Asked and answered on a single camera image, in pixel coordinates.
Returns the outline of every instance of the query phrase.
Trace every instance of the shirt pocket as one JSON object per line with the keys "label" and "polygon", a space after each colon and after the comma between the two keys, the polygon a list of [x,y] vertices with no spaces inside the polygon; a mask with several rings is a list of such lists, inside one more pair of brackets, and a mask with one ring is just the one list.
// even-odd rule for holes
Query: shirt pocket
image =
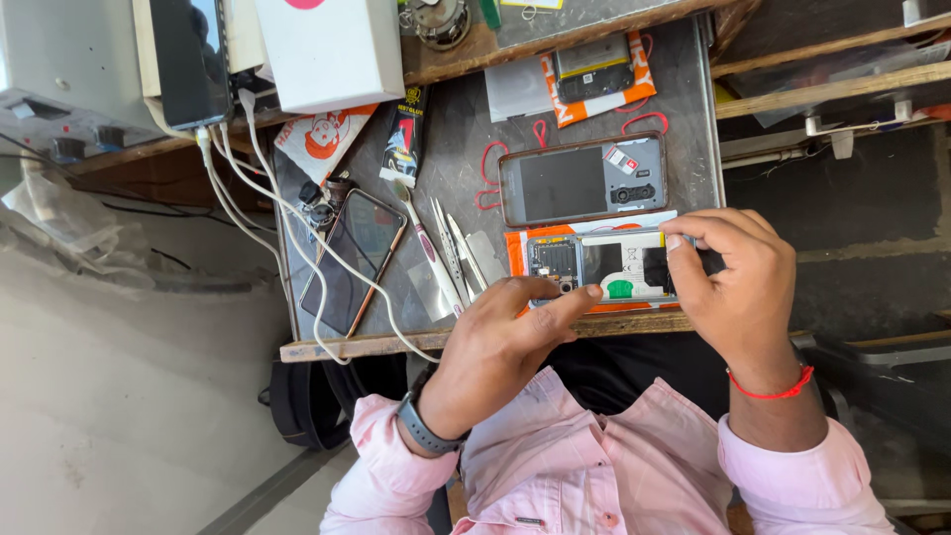
{"label": "shirt pocket", "polygon": [[468,520],[476,525],[522,528],[525,533],[560,534],[561,478],[547,474],[535,475],[516,485],[486,508],[476,514],[470,514]]}

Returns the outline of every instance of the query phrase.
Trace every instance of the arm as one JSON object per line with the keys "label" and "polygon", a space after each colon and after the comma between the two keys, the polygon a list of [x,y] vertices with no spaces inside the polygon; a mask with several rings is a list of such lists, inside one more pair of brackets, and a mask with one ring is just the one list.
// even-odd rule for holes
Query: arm
{"label": "arm", "polygon": [[[681,307],[736,382],[762,395],[796,385],[802,369],[786,334],[795,250],[752,210],[702,210],[661,229]],[[682,234],[720,252],[727,269],[708,277]],[[810,385],[794,397],[764,400],[730,384],[729,408],[720,422],[720,464],[758,531],[893,532],[868,485],[862,449],[825,417]]]}
{"label": "arm", "polygon": [[[552,349],[577,338],[568,325],[601,300],[601,288],[579,288],[516,317],[530,299],[558,295],[549,281],[503,279],[459,317],[416,405],[430,431],[454,440],[508,404]],[[425,513],[458,453],[436,455],[417,444],[397,406],[379,396],[358,401],[351,434],[360,459],[334,487],[321,533],[433,533]]]}

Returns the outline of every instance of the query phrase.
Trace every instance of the pink shirt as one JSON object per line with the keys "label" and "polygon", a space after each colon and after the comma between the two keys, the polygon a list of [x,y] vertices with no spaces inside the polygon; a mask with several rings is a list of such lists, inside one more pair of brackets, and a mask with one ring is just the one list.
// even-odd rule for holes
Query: pink shirt
{"label": "pink shirt", "polygon": [[[458,456],[410,453],[397,405],[358,401],[360,459],[334,487],[321,533],[432,533],[426,509]],[[547,367],[473,429],[462,451],[470,514],[453,533],[728,535],[732,484],[760,534],[894,532],[862,449],[837,422],[813,449],[778,453],[738,438],[728,418],[717,425],[661,379],[623,413],[599,416]]]}

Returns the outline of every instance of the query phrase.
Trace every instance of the hand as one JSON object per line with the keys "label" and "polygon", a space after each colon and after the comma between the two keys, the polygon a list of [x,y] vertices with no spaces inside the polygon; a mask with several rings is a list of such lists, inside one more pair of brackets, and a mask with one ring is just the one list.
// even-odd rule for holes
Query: hand
{"label": "hand", "polygon": [[[753,210],[700,210],[660,229],[681,308],[736,380],[757,393],[794,385],[799,367],[787,334],[796,282],[792,246]],[[708,277],[682,234],[720,252],[727,269]]]}
{"label": "hand", "polygon": [[[419,417],[436,436],[454,440],[514,399],[552,349],[577,339],[568,325],[597,305],[602,291],[591,285],[558,295],[557,284],[546,279],[502,279],[459,317],[417,404]],[[555,297],[515,317],[530,299]]]}

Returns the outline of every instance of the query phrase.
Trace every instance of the toothbrush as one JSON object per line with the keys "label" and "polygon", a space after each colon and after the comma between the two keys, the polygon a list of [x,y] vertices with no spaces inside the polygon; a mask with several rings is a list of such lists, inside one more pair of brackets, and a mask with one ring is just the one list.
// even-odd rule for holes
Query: toothbrush
{"label": "toothbrush", "polygon": [[406,209],[410,211],[410,220],[413,221],[413,227],[416,230],[419,242],[422,244],[422,250],[426,253],[426,260],[429,260],[429,267],[433,270],[439,288],[442,289],[442,295],[449,302],[449,306],[453,308],[456,317],[459,317],[463,310],[462,300],[459,298],[458,291],[456,291],[456,285],[453,284],[453,278],[449,276],[449,271],[446,270],[442,259],[436,254],[436,249],[433,248],[433,241],[429,239],[429,234],[426,233],[426,229],[422,227],[422,223],[419,221],[419,216],[410,199],[410,190],[402,181],[397,179],[393,181],[393,192],[406,205]]}

